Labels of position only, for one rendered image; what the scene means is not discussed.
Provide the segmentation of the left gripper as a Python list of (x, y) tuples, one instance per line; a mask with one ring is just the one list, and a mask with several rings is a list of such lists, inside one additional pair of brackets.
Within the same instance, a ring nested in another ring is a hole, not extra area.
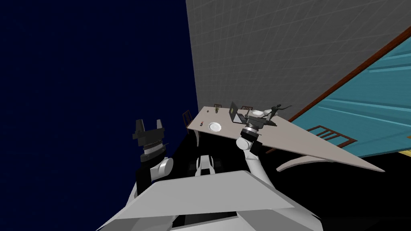
[(132, 138), (138, 140), (139, 146), (145, 146), (149, 144), (162, 141), (164, 138), (164, 128), (160, 119), (156, 121), (157, 129), (144, 131), (144, 122), (142, 119), (136, 120), (136, 133), (132, 135)]

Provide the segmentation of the dark figure statue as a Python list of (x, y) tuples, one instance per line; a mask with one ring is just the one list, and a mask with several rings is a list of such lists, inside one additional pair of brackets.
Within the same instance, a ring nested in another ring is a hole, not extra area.
[(287, 106), (287, 107), (281, 107), (281, 104), (277, 104), (276, 106), (273, 106), (273, 107), (269, 110), (269, 112), (267, 112), (267, 114), (265, 115), (265, 117), (267, 118), (268, 121), (270, 121), (271, 118), (272, 118), (273, 116), (275, 116), (275, 114), (276, 114), (279, 110), (285, 110), (285, 109), (287, 109), (287, 108), (289, 108), (289, 107), (291, 107), (291, 105), (290, 105), (290, 106)]

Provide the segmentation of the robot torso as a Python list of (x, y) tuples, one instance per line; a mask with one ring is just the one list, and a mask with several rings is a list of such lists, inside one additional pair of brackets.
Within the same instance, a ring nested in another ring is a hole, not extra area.
[(315, 214), (250, 170), (156, 180), (96, 231), (324, 231)]

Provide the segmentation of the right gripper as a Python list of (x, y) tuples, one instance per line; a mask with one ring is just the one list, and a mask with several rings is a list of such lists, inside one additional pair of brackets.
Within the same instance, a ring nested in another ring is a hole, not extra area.
[(254, 116), (246, 117), (246, 127), (254, 130), (262, 129), (265, 125), (277, 126), (273, 121), (267, 120), (267, 118), (258, 118)]

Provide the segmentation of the grey open laptop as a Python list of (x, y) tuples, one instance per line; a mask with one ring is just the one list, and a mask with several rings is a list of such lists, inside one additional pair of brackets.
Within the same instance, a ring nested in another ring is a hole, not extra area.
[(234, 123), (247, 124), (247, 119), (243, 114), (238, 113), (237, 105), (232, 101), (229, 110), (230, 118)]

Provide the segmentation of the beige dining table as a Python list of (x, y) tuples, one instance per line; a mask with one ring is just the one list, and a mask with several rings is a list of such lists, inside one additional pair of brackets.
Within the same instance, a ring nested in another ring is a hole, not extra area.
[[(192, 120), (188, 129), (194, 130), (196, 134), (205, 132), (236, 140), (240, 137), (240, 132), (245, 125), (232, 122), (229, 110), (228, 108), (220, 108), (218, 113), (215, 113), (213, 107), (204, 106)], [(304, 159), (298, 158), (296, 161), (292, 160), (282, 164), (279, 171), (296, 164), (305, 164), (312, 161), (338, 162), (378, 172), (383, 171), (383, 169), (321, 139), (315, 134), (279, 116), (275, 116), (272, 120), (277, 126), (264, 126), (260, 129), (258, 132), (260, 134), (258, 141), (266, 147), (294, 152), (305, 156)], [(219, 123), (222, 127), (221, 131), (210, 131), (208, 126), (211, 122)]]

